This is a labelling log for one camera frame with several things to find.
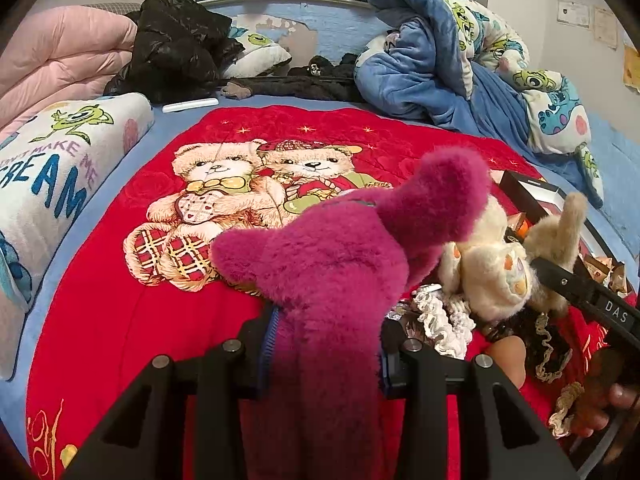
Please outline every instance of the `black jacket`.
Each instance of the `black jacket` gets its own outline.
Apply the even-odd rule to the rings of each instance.
[[[227,37],[231,18],[193,0],[145,0],[129,17],[138,24],[133,56],[104,95],[140,92],[154,104],[210,97],[219,67],[243,50]]]

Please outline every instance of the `paper on wall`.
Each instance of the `paper on wall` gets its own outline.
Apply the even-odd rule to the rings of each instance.
[[[591,7],[575,2],[558,0],[558,22],[589,29],[591,28]]]
[[[628,45],[625,45],[625,71],[622,81],[640,92],[640,54],[634,47]]]
[[[618,19],[609,9],[593,7],[593,35],[613,50],[618,49]]]

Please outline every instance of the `plaid pattern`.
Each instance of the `plaid pattern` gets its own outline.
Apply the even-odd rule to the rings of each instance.
[[[148,274],[150,279],[162,278],[158,273],[158,261],[166,232],[160,229],[143,230],[136,237],[134,244],[136,256],[142,266],[142,272]]]
[[[209,244],[198,237],[175,237],[166,250],[180,275],[188,280],[199,282],[211,273]]]
[[[93,7],[94,9],[108,10],[114,14],[129,14],[134,10],[140,10],[140,4],[113,2],[110,4],[86,4],[83,7]]]

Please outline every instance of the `blue blanket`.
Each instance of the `blue blanket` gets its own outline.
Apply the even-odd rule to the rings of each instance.
[[[444,0],[369,0],[378,17],[399,30],[388,51],[357,67],[362,96],[393,117],[421,120],[447,130],[500,139],[531,164],[560,173],[596,207],[602,200],[573,154],[532,150],[523,95],[497,73],[471,62],[473,90],[467,100],[460,63],[459,25]]]

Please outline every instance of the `beige stuffed animal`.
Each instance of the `beige stuffed animal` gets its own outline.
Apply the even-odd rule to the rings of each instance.
[[[577,192],[567,195],[560,216],[546,216],[527,231],[524,238],[527,260],[531,262],[541,256],[573,272],[580,250],[580,229],[586,218],[586,197]],[[529,304],[538,312],[553,312],[560,316],[566,314],[569,308],[565,298],[546,286],[536,288]]]
[[[444,246],[438,278],[447,294],[462,291],[469,308],[487,322],[507,319],[527,303],[534,275],[519,243],[505,243],[507,215],[489,197],[482,216],[465,242]]]

